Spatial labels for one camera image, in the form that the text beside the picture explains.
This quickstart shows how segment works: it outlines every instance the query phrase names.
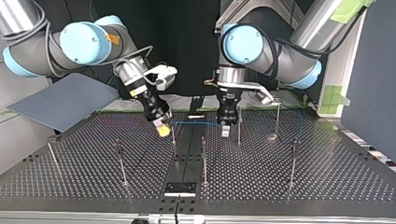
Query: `white wall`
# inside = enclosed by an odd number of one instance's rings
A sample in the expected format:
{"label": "white wall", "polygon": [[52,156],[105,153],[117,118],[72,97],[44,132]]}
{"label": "white wall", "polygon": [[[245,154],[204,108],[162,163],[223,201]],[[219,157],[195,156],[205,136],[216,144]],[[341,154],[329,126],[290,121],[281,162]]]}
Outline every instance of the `white wall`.
{"label": "white wall", "polygon": [[[349,33],[345,42],[341,45],[340,49],[336,50],[329,56],[329,61],[327,63],[327,69],[325,73],[325,78],[323,79],[323,85],[321,89],[321,94],[319,98],[319,108],[322,106],[322,100],[324,95],[325,86],[342,86],[341,95],[347,96],[347,88],[349,86],[350,76],[352,75],[352,68],[355,62],[356,54],[358,51],[359,41],[361,39],[361,29],[365,20],[365,13],[356,22],[352,31]],[[334,43],[338,43],[342,36],[344,36],[344,31],[335,39]],[[344,106],[339,105],[336,114],[321,114],[318,115],[323,118],[341,118]]]}
{"label": "white wall", "polygon": [[5,43],[0,40],[0,174],[46,144],[53,130],[23,116],[11,115],[6,107],[48,87],[42,78],[22,78],[3,63]]}

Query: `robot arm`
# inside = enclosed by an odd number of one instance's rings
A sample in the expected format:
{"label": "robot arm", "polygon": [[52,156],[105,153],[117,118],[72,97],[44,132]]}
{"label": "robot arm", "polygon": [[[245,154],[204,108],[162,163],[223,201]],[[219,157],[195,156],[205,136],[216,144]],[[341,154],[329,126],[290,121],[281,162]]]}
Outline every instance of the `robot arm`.
{"label": "robot arm", "polygon": [[326,49],[334,39],[350,21],[353,21],[351,24],[353,26],[364,9],[374,2],[374,0],[317,0],[300,22],[290,41],[286,41],[272,38],[251,24],[224,23],[232,21],[232,16],[240,20],[241,10],[252,9],[252,4],[248,3],[250,1],[258,2],[258,0],[232,2],[229,6],[230,10],[227,9],[223,13],[230,15],[231,18],[221,17],[217,23],[216,30],[221,36],[217,82],[220,101],[218,122],[222,125],[233,125],[238,121],[236,105],[240,101],[242,91],[256,91],[256,96],[264,105],[274,101],[264,87],[258,88],[259,84],[244,83],[246,67],[267,76],[271,75],[297,89],[303,90],[312,86],[322,70],[318,58],[330,53]]}
{"label": "robot arm", "polygon": [[70,23],[53,35],[35,1],[0,0],[0,34],[7,41],[7,67],[22,77],[62,77],[86,65],[113,64],[114,74],[143,105],[146,118],[161,136],[169,134],[166,121],[172,112],[157,91],[174,82],[177,70],[165,65],[149,68],[142,53],[147,57],[152,47],[138,50],[118,17]]}

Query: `vertical post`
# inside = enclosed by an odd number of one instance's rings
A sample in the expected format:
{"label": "vertical post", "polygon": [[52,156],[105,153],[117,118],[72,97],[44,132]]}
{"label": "vertical post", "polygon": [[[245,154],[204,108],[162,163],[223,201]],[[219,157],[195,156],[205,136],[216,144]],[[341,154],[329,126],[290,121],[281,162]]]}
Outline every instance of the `vertical post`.
{"label": "vertical post", "polygon": [[242,123],[242,109],[238,106],[239,110],[239,120],[238,120],[238,145],[241,145],[241,123]]}
{"label": "vertical post", "polygon": [[172,125],[172,143],[176,145],[176,138],[175,138],[175,127]]}
{"label": "vertical post", "polygon": [[53,151],[52,145],[50,143],[47,143],[47,146],[49,147],[50,155],[53,158],[53,161],[55,162],[56,165],[58,165],[58,159],[56,159],[55,152]]}
{"label": "vertical post", "polygon": [[127,186],[128,185],[128,180],[126,179],[125,168],[123,166],[122,159],[120,159],[120,164],[121,164],[122,175],[123,175],[123,178],[124,178],[124,183],[123,184],[124,184],[124,186]]}
{"label": "vertical post", "polygon": [[117,138],[116,141],[113,144],[114,151],[116,152],[116,156],[119,158],[120,161],[120,167],[122,171],[122,177],[123,177],[123,185],[128,186],[128,180],[126,179],[126,174],[125,174],[125,167],[123,165],[123,160],[122,160],[122,154],[123,154],[123,149],[121,148],[121,143],[120,139]]}
{"label": "vertical post", "polygon": [[206,172],[206,140],[202,136],[202,158],[204,160],[204,186],[206,187],[209,183],[207,182],[207,172]]}
{"label": "vertical post", "polygon": [[275,125],[275,132],[273,134],[271,134],[271,136],[269,137],[269,140],[276,140],[278,135],[279,135],[279,117],[280,117],[280,107],[282,106],[282,104],[280,103],[280,99],[279,98],[275,98],[275,104],[277,105],[276,108],[276,125]]}
{"label": "vertical post", "polygon": [[279,129],[279,116],[280,116],[280,107],[281,107],[281,103],[280,103],[280,99],[277,98],[277,110],[276,110],[276,126],[275,126],[275,135],[277,137],[278,135],[278,129]]}
{"label": "vertical post", "polygon": [[300,153],[300,140],[296,137],[293,141],[293,147],[292,147],[293,163],[291,166],[290,189],[293,187],[294,173],[295,173],[296,162],[297,162],[299,153]]}

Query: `wire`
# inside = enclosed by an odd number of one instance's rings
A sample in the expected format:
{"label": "wire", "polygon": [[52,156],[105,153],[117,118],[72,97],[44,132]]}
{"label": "wire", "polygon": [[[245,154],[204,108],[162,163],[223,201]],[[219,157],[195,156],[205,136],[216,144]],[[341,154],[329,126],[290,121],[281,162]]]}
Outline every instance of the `wire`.
{"label": "wire", "polygon": [[272,63],[272,65],[271,65],[271,66],[273,66],[273,69],[272,69],[272,73],[271,73],[270,78],[271,78],[271,79],[275,79],[275,78],[277,77],[277,71],[278,71],[278,54],[277,54],[277,50],[276,50],[275,41],[274,41],[274,39],[273,39],[271,36],[269,36],[267,33],[265,33],[264,30],[263,30],[262,28],[260,28],[260,27],[258,27],[258,26],[256,26],[256,25],[254,25],[254,24],[250,24],[250,23],[238,23],[238,24],[236,24],[235,26],[233,26],[233,27],[231,27],[230,29],[228,29],[226,32],[224,32],[224,34],[221,36],[221,40],[220,40],[220,50],[221,50],[221,53],[223,54],[225,60],[226,60],[227,62],[229,62],[229,63],[234,63],[234,62],[230,61],[230,60],[227,58],[226,54],[225,54],[225,50],[224,50],[224,41],[225,41],[225,37],[226,37],[232,30],[236,29],[237,27],[244,26],[244,25],[248,25],[248,26],[251,26],[251,27],[257,29],[257,30],[260,32],[260,34],[263,35],[263,36],[267,39],[268,45],[270,46],[271,54],[272,54],[272,57],[273,57],[273,63]]}
{"label": "wire", "polygon": [[309,96],[309,93],[307,90],[304,90],[305,95],[308,97],[308,100],[311,101],[312,105],[314,105],[315,109],[318,110],[318,103],[316,103],[311,96]]}
{"label": "wire", "polygon": [[107,85],[107,86],[110,85],[110,83],[111,83],[111,81],[113,80],[113,78],[114,78],[114,75],[111,76],[111,77],[108,79],[108,81],[106,82],[106,85]]}
{"label": "wire", "polygon": [[46,41],[45,41],[45,44],[46,44],[46,58],[47,58],[47,63],[48,63],[48,65],[49,65],[49,70],[52,72],[52,74],[53,75],[55,75],[56,77],[64,77],[64,75],[63,74],[58,74],[56,71],[55,71],[55,69],[53,68],[53,65],[52,65],[52,61],[51,61],[51,58],[50,58],[50,45],[49,45],[49,42],[50,42],[50,22],[48,22],[48,24],[47,24],[47,28],[46,28]]}
{"label": "wire", "polygon": [[205,125],[209,125],[209,126],[215,126],[215,127],[219,127],[219,125],[217,123],[211,123],[211,122],[204,122],[204,121],[173,121],[173,124],[205,124]]}
{"label": "wire", "polygon": [[134,51],[134,52],[132,52],[132,53],[130,53],[130,54],[127,54],[127,55],[123,56],[122,58],[115,59],[115,60],[112,60],[112,61],[109,61],[109,62],[106,62],[106,63],[99,63],[99,64],[97,64],[97,65],[107,65],[107,64],[111,64],[111,63],[116,63],[116,62],[118,62],[120,59],[127,59],[127,58],[132,57],[132,56],[134,56],[134,55],[136,55],[136,54],[138,54],[138,53],[141,53],[141,52],[143,52],[143,51],[145,51],[145,50],[148,51],[148,52],[146,53],[146,56],[145,56],[145,58],[147,58],[147,57],[150,55],[150,53],[152,52],[153,49],[154,49],[154,47],[152,47],[152,46],[147,46],[147,47],[144,47],[144,48],[139,49],[139,50],[137,50],[137,51]]}
{"label": "wire", "polygon": [[91,20],[92,20],[92,21],[95,21],[95,20],[93,19],[93,15],[92,15],[92,4],[93,4],[93,0],[91,0],[91,2],[90,2],[90,16],[91,16]]}
{"label": "wire", "polygon": [[26,40],[27,38],[31,37],[32,35],[35,35],[37,32],[39,32],[42,28],[44,28],[47,25],[48,20],[46,19],[46,13],[45,13],[44,9],[36,1],[33,1],[33,3],[35,4],[35,6],[38,8],[38,10],[41,13],[40,20],[29,31],[26,31],[26,32],[23,32],[21,34],[14,35],[14,36],[3,36],[2,35],[2,39],[6,40],[8,45],[14,46],[14,45],[20,44],[22,41]]}
{"label": "wire", "polygon": [[300,112],[300,111],[298,112],[298,115],[299,115],[299,120],[300,120],[300,126],[299,126],[299,132],[298,132],[298,134],[296,135],[296,137],[294,137],[293,139],[291,139],[289,142],[286,142],[286,141],[283,140],[280,136],[278,136],[277,139],[279,140],[280,143],[286,143],[286,144],[288,144],[288,145],[293,145],[293,144],[294,144],[294,139],[295,139],[295,138],[301,139],[301,137],[303,136],[303,132],[304,132],[304,118],[303,118],[303,116],[301,115],[301,112]]}
{"label": "wire", "polygon": [[126,63],[126,64],[128,64],[129,66],[132,66],[132,65],[133,65],[134,68],[137,70],[138,74],[139,74],[143,79],[145,79],[145,80],[147,81],[148,84],[150,84],[151,86],[156,86],[156,85],[157,85],[156,82],[150,81],[150,80],[145,76],[145,74],[142,72],[142,70],[141,70],[136,64],[131,63],[130,61],[128,61],[128,60],[126,60],[126,59],[119,59],[119,61],[116,62],[116,63],[114,64],[114,66],[113,66],[113,73],[114,73],[115,75],[118,74],[118,72],[117,72],[117,67],[118,67],[118,65],[119,65],[120,63]]}
{"label": "wire", "polygon": [[353,20],[353,22],[349,25],[348,29],[346,30],[346,33],[344,34],[344,36],[341,38],[341,40],[338,42],[338,44],[333,48],[333,49],[328,49],[325,51],[314,51],[314,50],[310,50],[310,49],[305,49],[302,48],[298,45],[295,45],[291,42],[289,42],[288,40],[282,39],[280,37],[275,37],[275,40],[281,44],[285,44],[285,45],[289,45],[292,48],[296,49],[297,51],[299,51],[300,53],[304,54],[306,56],[306,54],[308,54],[311,57],[318,57],[318,56],[322,56],[322,55],[327,55],[330,53],[335,52],[336,50],[338,50],[343,43],[345,42],[345,40],[347,39],[349,33],[352,31],[353,27],[355,26],[356,22],[359,20],[359,18],[361,17],[361,15],[364,13],[364,11],[367,9],[367,7],[362,7],[361,10],[358,12],[357,16],[355,17],[355,19]]}
{"label": "wire", "polygon": [[293,4],[291,5],[291,13],[290,13],[290,23],[289,23],[289,26],[290,26],[290,35],[292,35],[293,34],[293,16],[294,16],[294,11],[295,11],[295,9],[296,9],[296,0],[293,0]]}

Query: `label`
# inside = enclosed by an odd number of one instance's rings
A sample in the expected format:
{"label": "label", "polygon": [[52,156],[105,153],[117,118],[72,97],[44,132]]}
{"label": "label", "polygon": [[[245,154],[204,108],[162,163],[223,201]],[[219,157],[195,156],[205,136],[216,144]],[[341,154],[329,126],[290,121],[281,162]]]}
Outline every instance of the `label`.
{"label": "label", "polygon": [[343,24],[349,23],[363,6],[370,6],[374,0],[343,0],[332,14],[331,20]]}
{"label": "label", "polygon": [[134,89],[134,90],[130,91],[129,93],[131,94],[132,97],[136,97],[136,95],[146,91],[147,89],[148,88],[145,85],[143,85],[143,86],[141,86],[141,87],[139,87],[137,89]]}
{"label": "label", "polygon": [[116,45],[120,43],[120,37],[118,35],[106,35],[106,39]]}

